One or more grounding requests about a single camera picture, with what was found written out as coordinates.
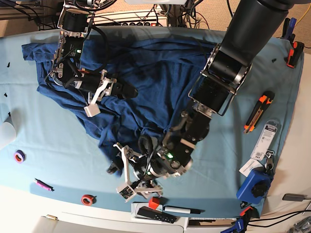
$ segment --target paper tag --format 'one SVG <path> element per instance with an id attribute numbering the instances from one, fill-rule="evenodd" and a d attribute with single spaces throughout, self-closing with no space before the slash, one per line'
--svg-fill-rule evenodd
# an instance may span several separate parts
<path id="1" fill-rule="evenodd" d="M 251 154 L 252 159 L 263 160 L 273 138 L 276 134 L 277 127 L 266 124 L 261 132 L 258 142 Z"/>
<path id="2" fill-rule="evenodd" d="M 248 177 L 251 170 L 257 167 L 261 167 L 262 164 L 258 162 L 256 159 L 250 159 L 244 164 L 243 167 L 239 170 L 240 173 L 242 173 L 244 176 Z"/>

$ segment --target black marker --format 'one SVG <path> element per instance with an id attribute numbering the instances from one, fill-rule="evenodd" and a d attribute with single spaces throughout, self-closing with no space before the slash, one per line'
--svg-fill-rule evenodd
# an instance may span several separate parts
<path id="1" fill-rule="evenodd" d="M 167 206 L 167 205 L 164 206 L 163 211 L 183 213 L 183 214 L 196 214 L 196 215 L 199 215 L 201 213 L 201 210 L 198 210 L 198 209 L 180 208 L 180 207 Z"/>

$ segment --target green led light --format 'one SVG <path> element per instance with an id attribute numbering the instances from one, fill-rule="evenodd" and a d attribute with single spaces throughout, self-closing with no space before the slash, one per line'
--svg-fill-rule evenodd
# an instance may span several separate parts
<path id="1" fill-rule="evenodd" d="M 168 153 L 168 154 L 167 154 L 167 157 L 168 157 L 169 159 L 172 159 L 174 156 L 173 156 L 171 153 Z"/>

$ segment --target pink marker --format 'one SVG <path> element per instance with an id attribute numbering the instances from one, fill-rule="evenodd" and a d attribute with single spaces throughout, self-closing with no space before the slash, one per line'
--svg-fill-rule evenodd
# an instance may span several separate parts
<path id="1" fill-rule="evenodd" d="M 34 182 L 41 188 L 44 188 L 48 191 L 54 191 L 53 187 L 47 185 L 46 183 L 43 183 L 41 180 L 34 179 Z"/>

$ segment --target purple tape roll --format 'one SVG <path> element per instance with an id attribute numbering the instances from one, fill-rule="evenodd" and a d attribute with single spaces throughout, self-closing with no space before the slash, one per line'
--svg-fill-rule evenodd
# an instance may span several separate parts
<path id="1" fill-rule="evenodd" d="M 23 163 L 25 161 L 25 158 L 25 154 L 21 150 L 16 151 L 14 154 L 14 159 L 19 164 Z"/>

